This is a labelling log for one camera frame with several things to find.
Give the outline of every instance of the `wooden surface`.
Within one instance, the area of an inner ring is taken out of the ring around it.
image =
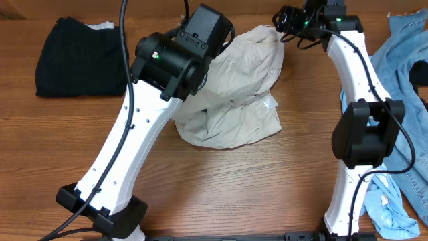
[[[386,14],[360,14],[368,51],[389,37]],[[230,18],[237,33],[270,24],[272,15]],[[105,19],[87,19],[97,23]],[[174,19],[127,19],[130,53],[137,41],[164,32]],[[121,98],[38,98],[34,72],[54,20],[0,21],[0,240],[38,240],[70,213],[58,188],[85,174],[118,114]],[[272,89],[283,130],[233,150],[194,147],[172,122],[156,140],[134,188],[147,202],[142,229],[173,236],[282,234],[314,230],[336,179],[330,136],[340,118],[340,80],[320,46],[286,46]],[[423,90],[424,97],[428,92]],[[417,218],[405,201],[409,215]],[[419,221],[419,240],[428,229]],[[68,229],[90,226],[78,218]],[[374,230],[365,216],[362,230]],[[77,234],[64,240],[97,237]]]
[[[404,12],[427,6],[427,0],[346,0],[349,13]],[[189,0],[191,13],[199,4],[208,6],[225,15],[268,14],[278,12],[283,5],[302,7],[303,0]],[[18,19],[57,19],[113,17],[118,18],[121,1],[118,0],[0,0],[0,12]],[[129,17],[174,17],[184,15],[183,0],[129,0]]]

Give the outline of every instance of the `gray cloth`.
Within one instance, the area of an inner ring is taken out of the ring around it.
[[[206,85],[173,117],[185,141],[234,148],[282,129],[269,92],[281,72],[281,36],[273,27],[258,26],[211,62]]]

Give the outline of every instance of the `brown tabletop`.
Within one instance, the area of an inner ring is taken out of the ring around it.
[[[359,14],[369,54],[389,37],[387,14]],[[237,34],[269,25],[271,15],[230,17]],[[85,19],[86,23],[116,19]],[[127,19],[129,52],[178,18]],[[55,20],[0,21],[0,240],[38,240],[70,213],[55,202],[58,188],[78,181],[95,160],[122,98],[39,98],[35,67]],[[232,150],[194,147],[170,121],[136,180],[148,204],[146,234],[206,236],[283,234],[315,230],[333,194],[338,161],[330,136],[340,118],[340,79],[320,46],[286,46],[272,89],[283,130]],[[428,97],[428,91],[422,90]],[[405,209],[416,213],[407,201]],[[428,228],[418,219],[421,235]],[[78,218],[68,229],[91,226]],[[373,231],[361,218],[362,230]],[[76,234],[64,240],[93,238]]]

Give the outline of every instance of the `wooden floor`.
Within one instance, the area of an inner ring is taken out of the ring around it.
[[[370,54],[389,37],[387,13],[360,14]],[[237,33],[270,24],[271,15],[230,17]],[[86,19],[98,23],[106,19]],[[128,19],[137,41],[179,19]],[[122,98],[38,98],[35,67],[54,20],[0,21],[0,240],[38,240],[69,215],[55,202],[95,160]],[[194,147],[172,122],[161,132],[134,188],[147,202],[146,234],[206,236],[315,230],[330,203],[338,161],[330,136],[340,118],[338,73],[322,48],[286,46],[272,89],[283,130],[233,150]],[[409,215],[417,218],[405,201]],[[421,235],[428,228],[419,221]],[[68,229],[90,226],[78,218]],[[368,216],[362,230],[374,230]],[[77,234],[64,240],[93,238]]]

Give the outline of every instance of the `white arm tube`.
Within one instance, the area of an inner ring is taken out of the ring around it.
[[[365,36],[358,31],[342,31],[344,37],[352,41],[360,50],[368,66],[370,77],[376,92],[385,101],[390,98],[388,92],[382,87],[377,78],[375,69],[367,54]],[[327,48],[328,56],[333,60],[336,66],[340,80],[342,81],[344,93],[346,95],[347,105],[350,102],[357,102],[365,99],[367,102],[377,102],[368,85],[368,80],[361,59],[354,49],[339,37],[332,35]],[[372,165],[356,166],[355,169],[349,169],[342,160],[339,161],[338,176],[332,202],[324,216],[326,227],[331,234],[339,236],[348,235],[349,212],[352,203],[356,185],[360,176],[373,171]],[[353,213],[352,233],[359,231],[358,221],[361,207],[367,192],[368,185],[372,179],[369,175],[360,186]]]
[[[97,210],[105,207],[112,215],[128,205],[135,179],[154,140],[182,103],[182,100],[177,98],[171,98],[165,102],[160,95],[160,90],[145,81],[138,81],[134,84],[135,107],[134,110],[130,110],[129,95],[126,93],[122,109],[100,154],[76,186],[76,189],[81,191],[80,198],[86,200],[118,146],[128,118],[128,111],[134,111],[132,123],[135,126],[129,131],[119,156],[102,183],[101,192],[97,193],[90,202],[90,205]]]

